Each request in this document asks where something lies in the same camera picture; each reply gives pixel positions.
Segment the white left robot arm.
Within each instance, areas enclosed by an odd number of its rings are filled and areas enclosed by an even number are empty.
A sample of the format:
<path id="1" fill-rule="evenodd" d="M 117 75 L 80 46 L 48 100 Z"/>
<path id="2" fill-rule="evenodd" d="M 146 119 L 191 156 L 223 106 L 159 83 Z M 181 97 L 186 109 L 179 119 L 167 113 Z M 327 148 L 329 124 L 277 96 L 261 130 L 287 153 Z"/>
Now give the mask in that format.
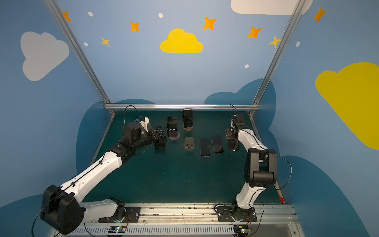
<path id="1" fill-rule="evenodd" d="M 125 125 L 121 139 L 82 173 L 61 186 L 51 185 L 43 193 L 38 217 L 62 235 L 73 232 L 80 224 L 99 219 L 121 223 L 129 221 L 124 203 L 117 198 L 83 202 L 87 194 L 114 170 L 136 156 L 140 148 L 154 144 L 165 150 L 167 128 L 152 127 L 148 117 Z"/>

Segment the grey round phone stand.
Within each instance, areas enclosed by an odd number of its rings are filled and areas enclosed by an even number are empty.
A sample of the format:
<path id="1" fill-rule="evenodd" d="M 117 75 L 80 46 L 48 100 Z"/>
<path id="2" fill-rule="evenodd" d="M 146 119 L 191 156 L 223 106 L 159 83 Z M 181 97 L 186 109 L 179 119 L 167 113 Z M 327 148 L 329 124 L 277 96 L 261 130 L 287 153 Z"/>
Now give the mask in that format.
<path id="1" fill-rule="evenodd" d="M 195 149 L 195 142 L 193 137 L 186 137 L 184 142 L 185 151 L 193 151 Z"/>

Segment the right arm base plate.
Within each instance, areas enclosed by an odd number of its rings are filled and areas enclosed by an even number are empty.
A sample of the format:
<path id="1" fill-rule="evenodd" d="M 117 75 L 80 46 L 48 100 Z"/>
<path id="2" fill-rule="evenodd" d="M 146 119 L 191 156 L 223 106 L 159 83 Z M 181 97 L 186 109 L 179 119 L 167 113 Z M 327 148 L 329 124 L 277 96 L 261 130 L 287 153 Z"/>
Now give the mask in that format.
<path id="1" fill-rule="evenodd" d="M 219 222 L 257 222 L 254 208 L 243 209 L 237 206 L 215 205 L 214 211 Z"/>

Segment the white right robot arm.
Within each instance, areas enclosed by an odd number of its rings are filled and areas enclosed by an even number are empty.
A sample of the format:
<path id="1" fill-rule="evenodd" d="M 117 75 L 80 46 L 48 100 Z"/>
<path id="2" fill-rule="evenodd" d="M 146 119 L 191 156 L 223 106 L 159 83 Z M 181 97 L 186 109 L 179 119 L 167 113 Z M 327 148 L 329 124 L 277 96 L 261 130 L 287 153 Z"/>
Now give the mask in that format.
<path id="1" fill-rule="evenodd" d="M 230 151 L 236 152 L 240 144 L 247 151 L 245 183 L 231 207 L 232 219 L 241 222 L 253 214 L 253 204 L 259 195 L 276 183 L 278 155 L 258 140 L 254 131 L 245 124 L 243 114 L 233 115 L 231 127 L 226 130 L 226 139 Z"/>

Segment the phone with light green edge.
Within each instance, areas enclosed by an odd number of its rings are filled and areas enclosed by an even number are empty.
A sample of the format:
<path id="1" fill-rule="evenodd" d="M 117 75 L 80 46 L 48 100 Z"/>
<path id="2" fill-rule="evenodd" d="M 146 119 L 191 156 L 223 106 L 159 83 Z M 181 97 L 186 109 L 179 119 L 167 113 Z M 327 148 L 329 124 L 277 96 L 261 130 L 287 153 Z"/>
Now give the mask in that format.
<path id="1" fill-rule="evenodd" d="M 159 138 L 154 143 L 154 148 L 156 151 L 164 151 L 166 146 L 167 137 L 164 135 L 163 137 Z"/>

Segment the purple phone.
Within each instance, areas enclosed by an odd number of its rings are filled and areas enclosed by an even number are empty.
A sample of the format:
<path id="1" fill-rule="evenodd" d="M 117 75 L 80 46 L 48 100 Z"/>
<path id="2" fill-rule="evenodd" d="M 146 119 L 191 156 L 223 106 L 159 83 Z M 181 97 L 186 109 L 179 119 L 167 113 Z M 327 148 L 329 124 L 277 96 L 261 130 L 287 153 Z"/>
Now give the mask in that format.
<path id="1" fill-rule="evenodd" d="M 200 155 L 202 157 L 210 157 L 211 156 L 211 146 L 209 138 L 201 138 L 200 139 Z"/>

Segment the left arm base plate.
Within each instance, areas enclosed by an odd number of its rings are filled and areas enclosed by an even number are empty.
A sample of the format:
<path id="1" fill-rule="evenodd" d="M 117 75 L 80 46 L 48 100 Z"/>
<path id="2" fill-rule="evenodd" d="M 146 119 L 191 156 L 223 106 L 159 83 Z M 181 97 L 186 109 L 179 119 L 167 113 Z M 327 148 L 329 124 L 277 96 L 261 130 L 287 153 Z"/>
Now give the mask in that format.
<path id="1" fill-rule="evenodd" d="M 111 217 L 99 218 L 99 223 L 137 223 L 139 221 L 140 207 L 120 206 Z"/>

